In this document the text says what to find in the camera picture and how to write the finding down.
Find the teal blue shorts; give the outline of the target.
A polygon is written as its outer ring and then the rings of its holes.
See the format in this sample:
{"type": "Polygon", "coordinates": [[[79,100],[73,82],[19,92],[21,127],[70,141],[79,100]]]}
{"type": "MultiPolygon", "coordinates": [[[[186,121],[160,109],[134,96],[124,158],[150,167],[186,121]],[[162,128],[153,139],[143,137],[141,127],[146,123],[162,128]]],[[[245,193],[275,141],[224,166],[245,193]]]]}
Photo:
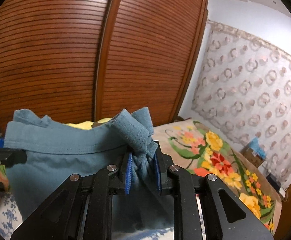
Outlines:
{"type": "Polygon", "coordinates": [[[173,200],[157,190],[157,144],[149,109],[122,110],[101,126],[82,130],[38,117],[29,109],[14,112],[4,146],[23,149],[27,161],[6,170],[15,201],[27,218],[71,174],[95,174],[121,155],[132,154],[129,193],[114,198],[114,230],[134,232],[173,225],[173,200]]]}

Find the blue floral white quilt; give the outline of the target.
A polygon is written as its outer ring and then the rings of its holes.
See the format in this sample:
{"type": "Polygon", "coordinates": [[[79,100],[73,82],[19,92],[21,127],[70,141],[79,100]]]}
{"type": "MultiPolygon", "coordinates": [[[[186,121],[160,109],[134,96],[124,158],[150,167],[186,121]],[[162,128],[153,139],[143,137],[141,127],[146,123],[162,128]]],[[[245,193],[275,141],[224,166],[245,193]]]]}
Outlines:
{"type": "MultiPolygon", "coordinates": [[[[22,216],[10,192],[0,192],[0,235],[10,239],[22,223],[22,216]]],[[[112,239],[173,239],[174,229],[141,230],[133,233],[114,233],[112,239]]]]}

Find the beige floral blanket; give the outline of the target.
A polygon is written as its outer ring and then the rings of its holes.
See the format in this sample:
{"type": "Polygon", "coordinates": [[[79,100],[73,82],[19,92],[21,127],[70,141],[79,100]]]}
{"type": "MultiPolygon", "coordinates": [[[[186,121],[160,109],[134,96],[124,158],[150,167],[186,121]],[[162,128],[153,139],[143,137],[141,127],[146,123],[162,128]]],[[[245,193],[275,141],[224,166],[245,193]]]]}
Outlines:
{"type": "Polygon", "coordinates": [[[227,141],[193,119],[156,126],[152,137],[160,143],[163,153],[191,174],[215,174],[275,233],[282,210],[278,193],[227,141]]]}

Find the cardboard box with blue bag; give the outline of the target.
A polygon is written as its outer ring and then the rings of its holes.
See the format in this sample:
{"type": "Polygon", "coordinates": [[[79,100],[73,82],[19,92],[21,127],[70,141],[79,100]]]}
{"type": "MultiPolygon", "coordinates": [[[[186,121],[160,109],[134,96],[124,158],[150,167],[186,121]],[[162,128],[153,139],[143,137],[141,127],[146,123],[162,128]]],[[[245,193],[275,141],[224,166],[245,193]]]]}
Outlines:
{"type": "Polygon", "coordinates": [[[257,137],[252,139],[242,150],[242,155],[256,168],[260,167],[266,159],[264,149],[259,145],[257,137]]]}

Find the yellow cloth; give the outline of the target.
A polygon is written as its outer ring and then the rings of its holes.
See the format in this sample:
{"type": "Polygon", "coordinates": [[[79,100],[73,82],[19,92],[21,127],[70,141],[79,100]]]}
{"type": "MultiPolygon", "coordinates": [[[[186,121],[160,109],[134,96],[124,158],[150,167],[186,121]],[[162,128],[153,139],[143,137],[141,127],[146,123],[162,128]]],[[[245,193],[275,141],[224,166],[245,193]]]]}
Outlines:
{"type": "Polygon", "coordinates": [[[92,128],[95,128],[97,126],[101,126],[102,124],[105,124],[107,122],[109,122],[111,120],[111,118],[103,118],[101,120],[98,121],[85,121],[85,122],[81,122],[78,124],[73,124],[73,123],[68,123],[66,124],[67,126],[73,127],[73,128],[77,128],[77,129],[82,129],[82,130],[90,130],[92,128]]]}

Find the brown louvered wardrobe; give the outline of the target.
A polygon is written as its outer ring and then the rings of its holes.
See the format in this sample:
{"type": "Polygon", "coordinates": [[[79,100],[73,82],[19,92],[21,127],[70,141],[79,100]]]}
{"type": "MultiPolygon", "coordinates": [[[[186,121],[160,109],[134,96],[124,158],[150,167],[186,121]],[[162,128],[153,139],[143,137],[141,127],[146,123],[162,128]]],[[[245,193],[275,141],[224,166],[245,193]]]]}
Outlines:
{"type": "Polygon", "coordinates": [[[208,0],[1,0],[0,129],[17,109],[62,123],[121,109],[174,121],[208,0]]]}

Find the pink circle pattern curtain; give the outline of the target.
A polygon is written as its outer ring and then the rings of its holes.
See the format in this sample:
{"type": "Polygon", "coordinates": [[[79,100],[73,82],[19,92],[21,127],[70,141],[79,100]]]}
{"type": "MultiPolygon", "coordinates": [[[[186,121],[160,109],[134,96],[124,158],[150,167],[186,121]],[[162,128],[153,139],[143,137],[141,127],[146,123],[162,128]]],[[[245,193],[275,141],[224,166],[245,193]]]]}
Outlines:
{"type": "Polygon", "coordinates": [[[291,183],[291,55],[243,30],[209,21],[192,110],[245,147],[257,139],[265,169],[291,183]]]}

